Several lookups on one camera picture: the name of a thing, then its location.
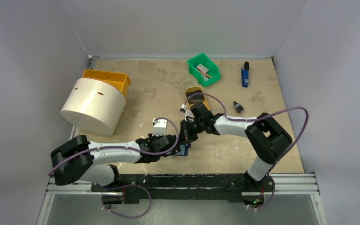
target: wooden tabletop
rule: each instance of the wooden tabletop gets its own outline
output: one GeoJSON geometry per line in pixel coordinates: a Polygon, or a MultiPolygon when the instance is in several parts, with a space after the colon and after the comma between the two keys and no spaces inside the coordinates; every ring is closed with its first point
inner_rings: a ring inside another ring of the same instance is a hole
{"type": "MultiPolygon", "coordinates": [[[[179,109],[185,101],[184,91],[200,86],[206,93],[220,99],[231,116],[253,117],[262,112],[273,113],[285,108],[277,75],[271,59],[247,60],[250,64],[249,87],[241,86],[240,69],[246,60],[213,60],[220,69],[221,79],[202,87],[188,73],[186,60],[98,60],[95,70],[128,74],[131,85],[126,107],[116,127],[115,135],[102,136],[79,130],[88,140],[102,143],[124,143],[152,132],[152,120],[167,117],[180,127],[184,119],[179,109]],[[233,101],[244,107],[236,113],[233,101]]],[[[222,113],[212,98],[208,102],[213,114],[222,113]]],[[[293,137],[287,113],[275,117],[293,137]]],[[[168,134],[175,134],[169,125],[168,134]]],[[[253,163],[256,153],[247,138],[233,135],[201,133],[191,144],[188,156],[161,157],[156,163],[117,163],[120,173],[244,173],[253,163]]],[[[303,167],[295,146],[273,169],[273,173],[302,173],[303,167]]]]}

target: white wall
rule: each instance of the white wall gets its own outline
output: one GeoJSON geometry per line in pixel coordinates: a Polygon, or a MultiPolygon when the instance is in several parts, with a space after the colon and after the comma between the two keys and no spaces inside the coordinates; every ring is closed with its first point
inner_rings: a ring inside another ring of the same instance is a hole
{"type": "Polygon", "coordinates": [[[360,224],[360,1],[308,0],[276,59],[286,105],[310,111],[299,150],[331,224],[360,224]]]}
{"type": "Polygon", "coordinates": [[[0,225],[35,224],[88,58],[56,0],[0,0],[0,225]]]}
{"type": "Polygon", "coordinates": [[[306,0],[60,0],[88,54],[275,55],[306,0]]]}

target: green plastic basket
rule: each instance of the green plastic basket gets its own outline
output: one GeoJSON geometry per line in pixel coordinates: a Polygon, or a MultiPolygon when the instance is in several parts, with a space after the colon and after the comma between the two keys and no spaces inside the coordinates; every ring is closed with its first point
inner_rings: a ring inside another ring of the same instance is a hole
{"type": "Polygon", "coordinates": [[[221,78],[220,70],[218,69],[217,65],[214,64],[214,62],[212,62],[212,60],[210,60],[205,53],[201,53],[192,59],[187,60],[187,63],[188,72],[192,74],[197,79],[198,83],[202,84],[203,87],[207,87],[221,78]],[[203,79],[202,74],[200,74],[199,71],[195,68],[199,64],[202,64],[209,69],[206,74],[211,75],[212,78],[208,77],[209,79],[207,81],[203,79]]]}

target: white bucket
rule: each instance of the white bucket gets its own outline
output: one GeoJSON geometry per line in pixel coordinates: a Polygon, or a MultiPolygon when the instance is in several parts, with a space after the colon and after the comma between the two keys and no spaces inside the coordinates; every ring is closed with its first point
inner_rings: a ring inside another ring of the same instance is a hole
{"type": "Polygon", "coordinates": [[[103,81],[80,78],[61,109],[61,115],[80,129],[112,135],[125,108],[122,93],[103,81]]]}

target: orange bin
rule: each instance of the orange bin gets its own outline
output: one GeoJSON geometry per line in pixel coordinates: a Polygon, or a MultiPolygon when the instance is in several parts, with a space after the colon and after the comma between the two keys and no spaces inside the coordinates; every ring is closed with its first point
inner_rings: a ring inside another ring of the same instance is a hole
{"type": "Polygon", "coordinates": [[[108,83],[118,89],[123,97],[126,97],[130,85],[128,75],[122,73],[86,69],[83,72],[82,78],[92,78],[108,83]]]}

